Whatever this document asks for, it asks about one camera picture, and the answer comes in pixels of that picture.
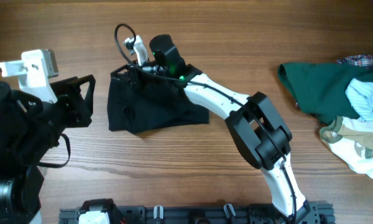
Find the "black polo shirt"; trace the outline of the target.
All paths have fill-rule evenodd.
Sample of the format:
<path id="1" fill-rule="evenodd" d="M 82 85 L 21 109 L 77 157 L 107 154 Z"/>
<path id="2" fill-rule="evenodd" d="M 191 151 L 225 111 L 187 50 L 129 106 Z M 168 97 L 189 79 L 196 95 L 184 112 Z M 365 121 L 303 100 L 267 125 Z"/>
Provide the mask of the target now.
<path id="1" fill-rule="evenodd" d="M 150 78 L 128 65 L 110 73 L 110 131 L 132 134 L 190 124 L 208 124 L 209 111 L 193 104 L 170 81 Z"/>

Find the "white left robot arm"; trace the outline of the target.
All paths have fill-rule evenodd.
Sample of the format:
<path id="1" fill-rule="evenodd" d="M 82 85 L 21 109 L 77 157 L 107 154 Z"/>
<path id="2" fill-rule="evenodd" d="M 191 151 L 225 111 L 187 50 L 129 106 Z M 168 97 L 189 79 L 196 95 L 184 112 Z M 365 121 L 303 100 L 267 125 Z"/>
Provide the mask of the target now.
<path id="1" fill-rule="evenodd" d="M 60 138 L 70 147 L 65 129 L 91 124 L 95 82 L 87 75 L 51 83 L 57 102 L 47 103 L 0 81 L 0 223 L 41 219 L 39 169 L 62 167 L 41 159 Z"/>

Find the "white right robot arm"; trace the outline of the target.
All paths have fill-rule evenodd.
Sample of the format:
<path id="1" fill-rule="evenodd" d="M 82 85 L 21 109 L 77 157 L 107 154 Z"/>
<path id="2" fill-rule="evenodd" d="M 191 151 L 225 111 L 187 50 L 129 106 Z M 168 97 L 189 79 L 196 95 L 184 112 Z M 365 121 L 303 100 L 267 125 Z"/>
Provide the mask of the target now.
<path id="1" fill-rule="evenodd" d="M 223 118 L 240 155 L 261 170 L 272 206 L 285 223 L 299 223 L 308 215 L 291 166 L 291 130 L 267 95 L 237 93 L 212 81 L 192 65 L 171 73 L 167 65 L 149 68 L 129 62 L 145 80 L 165 80 L 182 89 L 187 100 Z"/>

